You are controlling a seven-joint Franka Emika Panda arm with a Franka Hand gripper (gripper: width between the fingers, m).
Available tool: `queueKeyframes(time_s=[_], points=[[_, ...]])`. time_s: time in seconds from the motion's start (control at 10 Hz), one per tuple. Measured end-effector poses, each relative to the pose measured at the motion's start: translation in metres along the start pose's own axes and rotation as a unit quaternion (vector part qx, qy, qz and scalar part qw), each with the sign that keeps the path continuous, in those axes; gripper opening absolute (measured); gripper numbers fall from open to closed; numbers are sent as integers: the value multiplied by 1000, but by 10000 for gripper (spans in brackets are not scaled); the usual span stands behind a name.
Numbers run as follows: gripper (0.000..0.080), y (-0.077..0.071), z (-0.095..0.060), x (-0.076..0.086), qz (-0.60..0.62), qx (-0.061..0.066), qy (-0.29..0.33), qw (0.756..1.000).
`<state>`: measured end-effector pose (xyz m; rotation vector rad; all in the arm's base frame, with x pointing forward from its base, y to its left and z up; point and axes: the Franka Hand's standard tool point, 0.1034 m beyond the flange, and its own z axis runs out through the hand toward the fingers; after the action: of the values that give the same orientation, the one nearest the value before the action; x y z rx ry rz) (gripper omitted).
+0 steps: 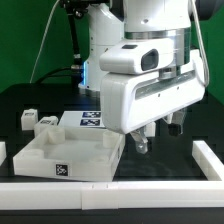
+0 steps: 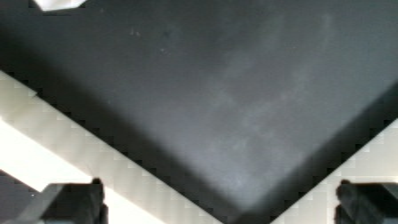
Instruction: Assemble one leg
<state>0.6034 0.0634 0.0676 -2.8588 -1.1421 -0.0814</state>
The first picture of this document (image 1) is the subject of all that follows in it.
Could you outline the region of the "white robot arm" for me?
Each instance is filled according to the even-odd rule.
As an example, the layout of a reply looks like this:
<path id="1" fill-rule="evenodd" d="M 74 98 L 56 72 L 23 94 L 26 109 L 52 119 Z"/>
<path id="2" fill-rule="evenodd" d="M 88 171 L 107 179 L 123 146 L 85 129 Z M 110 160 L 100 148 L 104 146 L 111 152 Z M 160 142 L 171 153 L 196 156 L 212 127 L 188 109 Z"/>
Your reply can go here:
<path id="1" fill-rule="evenodd" d="M 78 87 L 98 96 L 104 126 L 129 133 L 148 151 L 147 126 L 159 119 L 170 133 L 183 130 L 185 108 L 209 85 L 202 40 L 191 28 L 224 7 L 224 0 L 62 0 L 68 14 L 89 15 L 90 53 L 74 50 Z"/>

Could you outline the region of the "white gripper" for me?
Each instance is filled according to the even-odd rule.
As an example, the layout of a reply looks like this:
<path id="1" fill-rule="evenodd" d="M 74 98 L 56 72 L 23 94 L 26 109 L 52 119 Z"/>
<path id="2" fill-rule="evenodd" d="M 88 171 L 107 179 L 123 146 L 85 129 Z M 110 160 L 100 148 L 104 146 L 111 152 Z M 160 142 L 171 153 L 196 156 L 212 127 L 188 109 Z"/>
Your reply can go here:
<path id="1" fill-rule="evenodd" d="M 205 92 L 203 62 L 198 50 L 190 52 L 190 62 L 181 67 L 181 72 L 167 80 L 160 80 L 157 72 L 139 76 L 105 75 L 100 90 L 104 126 L 121 134 L 131 132 L 140 154 L 148 152 L 143 126 L 153 121 L 166 116 L 169 134 L 181 135 L 186 111 L 180 109 L 200 101 Z"/>

